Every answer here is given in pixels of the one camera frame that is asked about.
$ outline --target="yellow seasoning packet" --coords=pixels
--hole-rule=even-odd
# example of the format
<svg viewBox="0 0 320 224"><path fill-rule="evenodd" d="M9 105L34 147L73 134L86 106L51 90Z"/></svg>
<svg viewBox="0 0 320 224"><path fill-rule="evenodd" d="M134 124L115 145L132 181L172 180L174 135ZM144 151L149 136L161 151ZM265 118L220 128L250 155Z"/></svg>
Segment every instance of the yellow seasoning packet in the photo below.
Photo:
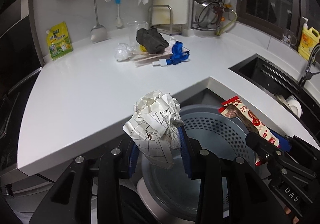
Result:
<svg viewBox="0 0 320 224"><path fill-rule="evenodd" d="M53 26L47 31L47 34L47 45L52 60L56 60L73 50L65 22Z"/></svg>

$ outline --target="kitchen counter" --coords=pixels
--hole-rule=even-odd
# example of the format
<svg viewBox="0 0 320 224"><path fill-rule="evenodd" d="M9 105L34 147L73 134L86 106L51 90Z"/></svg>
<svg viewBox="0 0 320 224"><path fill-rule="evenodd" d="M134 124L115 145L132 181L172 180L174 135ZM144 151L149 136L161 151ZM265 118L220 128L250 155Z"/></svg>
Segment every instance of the kitchen counter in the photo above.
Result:
<svg viewBox="0 0 320 224"><path fill-rule="evenodd" d="M273 52L229 33L220 38L176 38L190 50L189 61L176 66L137 68L132 62L116 62L115 47L128 42L127 37L97 44L85 39L74 44L72 53L46 64L23 115L18 169L33 175L117 137L133 113L133 103L154 90L169 92L180 102L204 88L224 99L238 95L266 125L297 135L319 149L285 108L228 69L257 53L297 79L305 61L296 52L284 62ZM314 84L307 83L306 88L319 102Z"/></svg>

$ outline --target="metal spatula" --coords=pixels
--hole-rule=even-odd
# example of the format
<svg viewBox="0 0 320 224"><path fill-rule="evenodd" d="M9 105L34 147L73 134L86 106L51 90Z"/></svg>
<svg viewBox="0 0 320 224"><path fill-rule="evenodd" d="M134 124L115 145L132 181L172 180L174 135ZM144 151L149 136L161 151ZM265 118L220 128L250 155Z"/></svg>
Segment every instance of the metal spatula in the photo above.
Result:
<svg viewBox="0 0 320 224"><path fill-rule="evenodd" d="M96 13L97 25L95 25L90 31L90 41L93 43L101 42L107 39L107 29L99 24L98 12L97 12L97 0L94 0L94 9Z"/></svg>

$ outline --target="silver bolt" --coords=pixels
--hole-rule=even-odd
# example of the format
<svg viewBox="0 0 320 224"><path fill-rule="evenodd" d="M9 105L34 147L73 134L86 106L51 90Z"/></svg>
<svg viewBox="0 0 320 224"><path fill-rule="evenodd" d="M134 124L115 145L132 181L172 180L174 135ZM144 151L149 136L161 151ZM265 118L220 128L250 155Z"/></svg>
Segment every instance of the silver bolt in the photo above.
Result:
<svg viewBox="0 0 320 224"><path fill-rule="evenodd" d="M82 163L84 161L84 157L78 156L75 161L76 161L76 163Z"/></svg>
<svg viewBox="0 0 320 224"><path fill-rule="evenodd" d="M240 163L240 164L243 164L244 163L244 159L242 157L237 157L236 158L236 162Z"/></svg>
<svg viewBox="0 0 320 224"><path fill-rule="evenodd" d="M113 148L111 150L111 154L113 154L113 155L119 155L120 152L121 152L121 150L119 148Z"/></svg>
<svg viewBox="0 0 320 224"><path fill-rule="evenodd" d="M201 149L200 155L209 155L209 151L207 149Z"/></svg>

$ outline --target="glass mug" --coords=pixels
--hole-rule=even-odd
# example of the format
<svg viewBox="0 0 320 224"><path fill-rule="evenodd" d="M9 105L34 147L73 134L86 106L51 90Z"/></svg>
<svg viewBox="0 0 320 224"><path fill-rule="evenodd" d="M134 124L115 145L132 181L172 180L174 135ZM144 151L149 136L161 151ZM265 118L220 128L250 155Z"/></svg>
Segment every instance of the glass mug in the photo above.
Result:
<svg viewBox="0 0 320 224"><path fill-rule="evenodd" d="M283 29L281 42L284 43L286 46L295 46L298 40L292 31L285 28Z"/></svg>
<svg viewBox="0 0 320 224"><path fill-rule="evenodd" d="M139 44L137 43L137 31L141 28L148 29L148 22L145 21L132 21L128 22L129 30L129 45L136 51L139 51Z"/></svg>

